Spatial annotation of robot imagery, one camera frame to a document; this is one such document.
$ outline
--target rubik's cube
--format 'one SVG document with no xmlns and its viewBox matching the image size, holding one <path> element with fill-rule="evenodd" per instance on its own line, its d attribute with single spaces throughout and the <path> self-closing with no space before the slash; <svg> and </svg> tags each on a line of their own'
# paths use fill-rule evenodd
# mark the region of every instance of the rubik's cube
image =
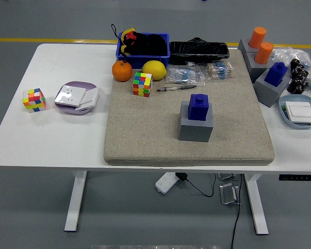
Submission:
<svg viewBox="0 0 311 249">
<path fill-rule="evenodd" d="M 152 89 L 152 74 L 136 73 L 133 81 L 134 95 L 149 97 Z"/>
<path fill-rule="evenodd" d="M 46 109 L 46 100 L 39 88 L 23 91 L 23 105 L 29 113 Z"/>
</svg>

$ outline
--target gray block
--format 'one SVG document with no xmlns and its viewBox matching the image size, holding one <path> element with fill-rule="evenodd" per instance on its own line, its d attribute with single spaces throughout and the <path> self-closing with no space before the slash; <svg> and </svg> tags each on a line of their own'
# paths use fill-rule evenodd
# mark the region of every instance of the gray block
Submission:
<svg viewBox="0 0 311 249">
<path fill-rule="evenodd" d="M 208 142 L 213 130 L 212 104 L 209 103 L 206 121 L 188 119 L 189 101 L 181 102 L 179 140 Z"/>
<path fill-rule="evenodd" d="M 249 46 L 250 38 L 243 38 L 239 40 L 239 44 L 237 49 L 240 50 L 242 53 L 257 53 L 258 48 L 251 48 Z"/>
<path fill-rule="evenodd" d="M 284 77 L 277 87 L 271 85 L 265 81 L 269 70 L 267 69 L 253 84 L 258 101 L 267 107 L 275 103 L 290 82 L 289 78 Z"/>
<path fill-rule="evenodd" d="M 244 59 L 252 83 L 255 83 L 256 79 L 258 79 L 266 69 L 270 68 L 274 64 L 271 58 L 269 58 L 266 64 L 258 64 L 255 61 L 256 54 L 256 52 L 247 53 L 247 59 Z"/>
</svg>

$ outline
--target beige cushion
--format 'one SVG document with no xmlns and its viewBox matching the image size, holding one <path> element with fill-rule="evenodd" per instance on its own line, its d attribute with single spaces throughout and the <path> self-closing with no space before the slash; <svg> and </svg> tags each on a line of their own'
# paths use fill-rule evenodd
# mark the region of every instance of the beige cushion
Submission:
<svg viewBox="0 0 311 249">
<path fill-rule="evenodd" d="M 268 134 L 249 74 L 239 50 L 230 50 L 231 79 L 214 80 L 189 90 L 132 94 L 132 80 L 113 81 L 104 159 L 109 165 L 195 166 L 267 165 L 274 160 Z M 214 129 L 208 143 L 179 141 L 181 101 L 192 93 L 208 95 Z"/>
</svg>

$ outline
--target table leg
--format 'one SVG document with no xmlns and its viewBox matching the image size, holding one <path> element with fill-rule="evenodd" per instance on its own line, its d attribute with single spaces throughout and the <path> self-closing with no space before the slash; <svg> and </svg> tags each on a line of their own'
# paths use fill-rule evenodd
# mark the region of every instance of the table leg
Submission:
<svg viewBox="0 0 311 249">
<path fill-rule="evenodd" d="M 76 232 L 79 210 L 82 203 L 83 190 L 87 177 L 87 171 L 72 171 L 75 176 L 75 182 L 70 199 L 69 210 L 64 230 L 66 232 Z"/>
<path fill-rule="evenodd" d="M 257 185 L 257 180 L 260 176 L 261 174 L 244 174 L 256 234 L 266 235 L 268 234 L 268 229 Z"/>
</svg>

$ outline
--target orange cylinder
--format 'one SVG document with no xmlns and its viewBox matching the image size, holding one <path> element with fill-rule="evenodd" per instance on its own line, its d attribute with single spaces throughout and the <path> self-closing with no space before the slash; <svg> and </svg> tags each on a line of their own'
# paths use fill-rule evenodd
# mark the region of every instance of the orange cylinder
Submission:
<svg viewBox="0 0 311 249">
<path fill-rule="evenodd" d="M 266 29 L 263 27 L 256 27 L 251 36 L 249 46 L 251 48 L 260 48 L 266 35 Z"/>
<path fill-rule="evenodd" d="M 262 43 L 255 57 L 258 64 L 266 64 L 273 51 L 272 43 Z"/>
</svg>

